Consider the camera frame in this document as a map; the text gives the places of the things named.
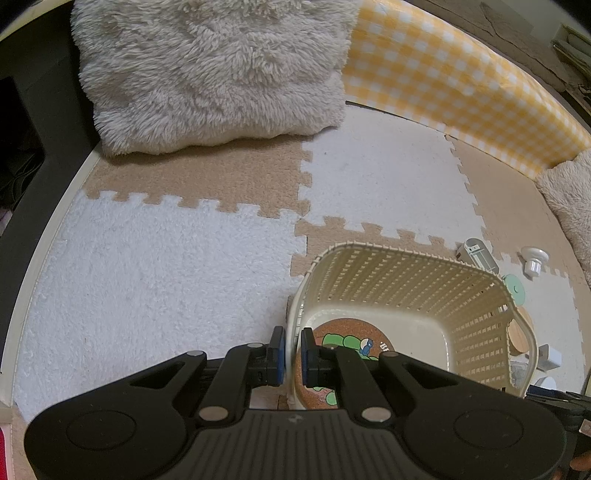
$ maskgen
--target basket handle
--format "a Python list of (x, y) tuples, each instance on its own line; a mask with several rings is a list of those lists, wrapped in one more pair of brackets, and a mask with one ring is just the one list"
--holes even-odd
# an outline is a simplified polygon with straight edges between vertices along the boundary
[(525, 321), (525, 319), (521, 316), (521, 313), (519, 313), (517, 309), (514, 310), (513, 319), (517, 322), (517, 325), (524, 333), (525, 338), (527, 339), (527, 345), (530, 347), (530, 351), (528, 354), (529, 361), (527, 363), (527, 372), (525, 373), (525, 380), (523, 382), (523, 385), (518, 387), (519, 397), (524, 398), (525, 393), (527, 392), (527, 388), (530, 386), (530, 381), (534, 376), (535, 369), (538, 366), (538, 342), (535, 339), (535, 334), (530, 324)]

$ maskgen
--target white plastic cap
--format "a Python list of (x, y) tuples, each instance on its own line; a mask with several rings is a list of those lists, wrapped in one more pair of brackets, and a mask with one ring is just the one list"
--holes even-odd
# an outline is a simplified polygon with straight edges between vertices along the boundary
[(556, 380), (552, 377), (542, 377), (535, 383), (536, 387), (547, 388), (548, 390), (556, 390)]
[(525, 260), (524, 274), (529, 278), (540, 276), (542, 265), (546, 264), (550, 256), (542, 249), (537, 247), (523, 247), (521, 249), (521, 256)]

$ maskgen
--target wooden lid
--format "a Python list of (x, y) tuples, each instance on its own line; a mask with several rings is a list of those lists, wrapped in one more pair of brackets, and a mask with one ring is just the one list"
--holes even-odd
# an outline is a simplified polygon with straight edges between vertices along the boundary
[[(523, 307), (517, 307), (517, 311), (521, 313), (521, 316), (525, 319), (530, 327), (534, 327), (530, 314), (527, 313), (527, 310)], [(522, 353), (526, 353), (530, 350), (530, 346), (527, 343), (527, 337), (519, 328), (519, 325), (515, 320), (512, 320), (509, 324), (509, 328), (507, 329), (507, 333), (509, 334), (509, 352), (511, 355), (517, 356)]]

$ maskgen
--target beige puzzle mat tile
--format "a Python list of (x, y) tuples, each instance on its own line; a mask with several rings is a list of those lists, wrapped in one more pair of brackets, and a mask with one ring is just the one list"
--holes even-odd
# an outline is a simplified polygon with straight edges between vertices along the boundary
[(16, 405), (12, 408), (12, 464), (16, 480), (36, 480), (25, 455), (24, 438), (27, 423)]
[(145, 203), (158, 204), (162, 195), (180, 196), (179, 206), (197, 207), (200, 199), (219, 200), (220, 211), (235, 212), (238, 203), (259, 205), (259, 214), (279, 217), (279, 209), (301, 215), (307, 200), (298, 200), (301, 184), (310, 186), (310, 174), (300, 171), (309, 154), (302, 138), (236, 140), (218, 147), (190, 147), (167, 155), (130, 154), (101, 158), (83, 190), (97, 199), (101, 191), (117, 192), (126, 201), (130, 193), (147, 193)]
[(306, 255), (294, 255), (291, 260), (291, 275), (303, 275), (310, 268), (312, 261), (329, 246), (339, 242), (356, 241), (388, 247), (404, 248), (440, 257), (454, 258), (455, 252), (445, 246), (443, 238), (429, 236), (431, 244), (424, 245), (415, 241), (415, 234), (398, 230), (400, 238), (382, 236), (382, 228), (373, 223), (362, 223), (363, 232), (345, 229), (345, 220), (337, 217), (324, 217), (324, 225), (312, 225), (304, 219), (295, 225), (296, 236), (305, 235), (308, 239)]
[(591, 291), (558, 220), (533, 181), (460, 140), (450, 140), (462, 164), (460, 171), (468, 178), (466, 188), (476, 198), (474, 210), (484, 219), (483, 237), (491, 242), (494, 257), (503, 260), (503, 254), (507, 254), (514, 264), (520, 264), (518, 252), (533, 245), (550, 254), (552, 274), (568, 274), (583, 335), (585, 364), (590, 366)]

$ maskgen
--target metal screw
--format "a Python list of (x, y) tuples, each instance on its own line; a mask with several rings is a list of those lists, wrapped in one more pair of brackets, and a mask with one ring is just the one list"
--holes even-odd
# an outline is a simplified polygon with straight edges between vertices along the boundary
[(392, 414), (383, 407), (368, 407), (361, 412), (361, 416), (367, 421), (386, 421)]
[(199, 416), (205, 421), (220, 421), (227, 418), (228, 411), (218, 406), (203, 407), (199, 410)]

